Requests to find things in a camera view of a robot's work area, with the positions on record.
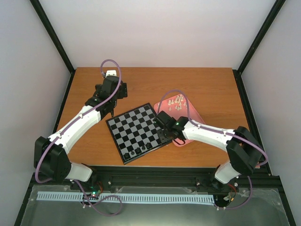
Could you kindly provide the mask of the black rook chess piece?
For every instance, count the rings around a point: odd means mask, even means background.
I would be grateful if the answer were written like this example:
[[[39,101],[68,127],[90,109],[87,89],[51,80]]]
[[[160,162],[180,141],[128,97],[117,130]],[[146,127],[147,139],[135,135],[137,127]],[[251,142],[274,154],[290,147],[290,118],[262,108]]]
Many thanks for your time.
[[[125,157],[126,159],[130,158],[129,153],[126,153],[126,154],[124,155],[124,157]]]

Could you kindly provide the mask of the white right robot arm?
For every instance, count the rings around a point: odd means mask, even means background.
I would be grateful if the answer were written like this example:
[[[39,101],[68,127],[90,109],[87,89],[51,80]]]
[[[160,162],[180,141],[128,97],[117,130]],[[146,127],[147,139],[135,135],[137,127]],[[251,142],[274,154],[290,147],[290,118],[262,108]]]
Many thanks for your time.
[[[227,153],[229,160],[217,167],[211,180],[213,184],[227,184],[241,175],[250,176],[257,166],[268,162],[267,154],[245,127],[221,129],[190,117],[181,116],[176,120],[164,111],[159,112],[154,121],[165,138],[179,139],[184,143],[187,140],[199,141]]]

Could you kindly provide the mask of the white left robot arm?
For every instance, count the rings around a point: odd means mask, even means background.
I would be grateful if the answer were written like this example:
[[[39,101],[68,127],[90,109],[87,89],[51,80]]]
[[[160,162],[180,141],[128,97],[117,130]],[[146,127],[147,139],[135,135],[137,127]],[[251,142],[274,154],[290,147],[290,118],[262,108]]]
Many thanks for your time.
[[[38,183],[65,179],[81,181],[86,189],[94,189],[98,178],[90,167],[71,162],[68,153],[76,142],[107,114],[114,114],[117,100],[127,97],[127,84],[117,76],[107,76],[79,113],[49,137],[39,137],[34,146],[35,179]]]

